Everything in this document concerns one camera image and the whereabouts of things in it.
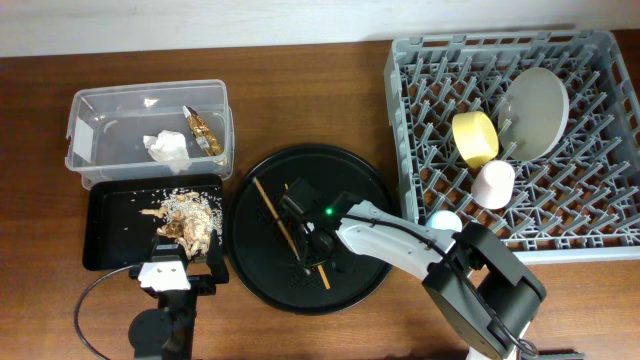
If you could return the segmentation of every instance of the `black tray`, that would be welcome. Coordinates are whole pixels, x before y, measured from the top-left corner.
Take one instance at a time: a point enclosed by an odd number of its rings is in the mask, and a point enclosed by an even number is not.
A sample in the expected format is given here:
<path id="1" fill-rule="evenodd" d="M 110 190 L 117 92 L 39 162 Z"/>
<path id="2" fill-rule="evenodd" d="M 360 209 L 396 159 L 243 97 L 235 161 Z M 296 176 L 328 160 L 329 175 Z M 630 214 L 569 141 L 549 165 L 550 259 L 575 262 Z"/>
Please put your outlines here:
<path id="1" fill-rule="evenodd" d="M 222 197 L 222 181 L 217 175 L 110 181 L 93 186 L 89 193 L 82 255 L 85 269 L 111 270 L 147 260 L 152 239 L 162 220 L 142 215 L 140 210 L 159 208 L 159 203 L 151 202 L 164 199 L 163 190 L 170 192 L 175 188 Z M 221 203 L 211 201 L 210 206 L 219 208 Z"/>
<path id="2" fill-rule="evenodd" d="M 235 194 L 224 224 L 229 260 L 244 285 L 275 308 L 318 315 L 349 307 L 372 293 L 390 265 L 369 256 L 342 252 L 338 268 L 325 263 L 331 283 L 326 290 L 319 274 L 305 275 L 251 179 L 257 176 L 271 201 L 284 184 L 306 178 L 327 198 L 349 191 L 381 210 L 397 213 L 376 170 L 358 156 L 331 146 L 305 145 L 278 152 L 256 165 Z"/>

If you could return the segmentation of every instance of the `white wall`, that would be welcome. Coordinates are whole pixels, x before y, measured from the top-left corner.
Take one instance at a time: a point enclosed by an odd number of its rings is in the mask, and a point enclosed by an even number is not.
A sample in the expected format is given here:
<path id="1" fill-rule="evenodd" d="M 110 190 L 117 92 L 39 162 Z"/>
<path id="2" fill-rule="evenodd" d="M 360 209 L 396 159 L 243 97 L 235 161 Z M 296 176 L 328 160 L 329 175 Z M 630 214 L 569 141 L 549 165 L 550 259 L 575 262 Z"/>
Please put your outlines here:
<path id="1" fill-rule="evenodd" d="M 638 0 L 0 0 L 0 56 L 640 27 Z"/>

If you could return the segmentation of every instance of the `chopstick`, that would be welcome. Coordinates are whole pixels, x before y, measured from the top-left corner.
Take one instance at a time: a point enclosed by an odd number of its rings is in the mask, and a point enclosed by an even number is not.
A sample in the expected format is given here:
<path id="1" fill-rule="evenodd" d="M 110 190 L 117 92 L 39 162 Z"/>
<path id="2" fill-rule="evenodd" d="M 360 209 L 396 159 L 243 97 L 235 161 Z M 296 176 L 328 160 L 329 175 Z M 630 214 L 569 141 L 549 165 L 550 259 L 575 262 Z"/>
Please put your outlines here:
<path id="1" fill-rule="evenodd" d="M 260 196 L 262 196 L 262 200 L 264 200 L 264 203 L 267 204 L 267 207 L 269 208 L 269 212 L 271 212 L 271 215 L 273 215 L 273 218 L 276 219 L 276 222 L 278 223 L 278 228 L 280 229 L 280 232 L 282 233 L 284 238 L 287 239 L 287 242 L 289 243 L 289 247 L 291 248 L 291 251 L 293 251 L 293 254 L 296 256 L 296 259 L 300 261 L 300 255 L 298 254 L 298 250 L 296 249 L 296 246 L 293 243 L 293 238 L 291 237 L 291 234 L 289 234 L 289 230 L 287 230 L 287 228 L 282 223 L 282 219 L 280 219 L 278 212 L 273 207 L 273 204 L 271 203 L 271 200 L 269 199 L 269 196 L 267 195 L 267 193 L 264 191 L 264 188 L 262 187 L 260 180 L 258 180 L 257 177 L 254 177 L 252 181 L 256 185 L 256 188 L 258 188 L 258 192 L 260 193 Z M 285 189 L 289 189 L 287 184 L 284 184 L 284 187 Z M 318 273 L 320 273 L 320 277 L 322 278 L 322 282 L 324 283 L 325 289 L 327 290 L 331 289 L 331 285 L 329 284 L 329 279 L 327 279 L 327 275 L 324 273 L 324 268 L 322 267 L 322 264 L 318 265 L 317 268 L 318 268 Z"/>

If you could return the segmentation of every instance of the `gray dish rack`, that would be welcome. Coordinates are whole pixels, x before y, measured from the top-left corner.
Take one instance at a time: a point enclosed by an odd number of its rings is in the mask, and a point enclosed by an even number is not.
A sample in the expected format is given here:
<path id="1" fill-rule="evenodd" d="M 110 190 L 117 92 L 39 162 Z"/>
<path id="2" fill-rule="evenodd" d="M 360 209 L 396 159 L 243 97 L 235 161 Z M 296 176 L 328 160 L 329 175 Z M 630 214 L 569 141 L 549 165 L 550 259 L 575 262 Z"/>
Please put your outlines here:
<path id="1" fill-rule="evenodd" d="M 542 158 L 498 159 L 516 170 L 511 202 L 477 206 L 476 171 L 457 152 L 452 117 L 484 111 L 497 128 L 522 71 L 545 67 L 565 84 L 566 131 Z M 436 210 L 487 225 L 527 264 L 640 259 L 640 106 L 613 35 L 602 31 L 435 35 L 393 42 L 385 66 L 404 218 Z"/>

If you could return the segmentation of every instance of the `table surface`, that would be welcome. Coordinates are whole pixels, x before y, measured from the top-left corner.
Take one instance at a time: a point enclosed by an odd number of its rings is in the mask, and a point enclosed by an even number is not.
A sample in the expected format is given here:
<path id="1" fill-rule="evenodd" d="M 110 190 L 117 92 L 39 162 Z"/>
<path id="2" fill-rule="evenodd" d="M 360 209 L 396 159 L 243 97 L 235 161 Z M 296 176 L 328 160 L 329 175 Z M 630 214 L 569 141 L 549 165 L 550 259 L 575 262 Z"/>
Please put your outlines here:
<path id="1" fill-rule="evenodd" d="M 616 33 L 640 89 L 640 31 Z M 81 264 L 88 192 L 67 170 L 76 91 L 190 79 L 227 84 L 236 128 L 225 201 L 254 164 L 301 143 L 348 149 L 397 185 L 383 69 L 390 42 L 0 59 L 0 358 L 92 358 L 73 330 L 73 306 L 99 273 Z M 541 349 L 591 359 L 640 353 L 640 262 L 532 266 L 547 300 L 527 337 Z M 202 266 L 190 273 L 204 273 Z M 131 358 L 131 320 L 156 303 L 118 275 L 87 298 L 81 326 L 114 359 Z M 375 359 L 464 354 L 419 282 L 394 269 L 369 298 L 318 317 L 275 310 L 231 274 L 198 302 L 195 359 Z"/>

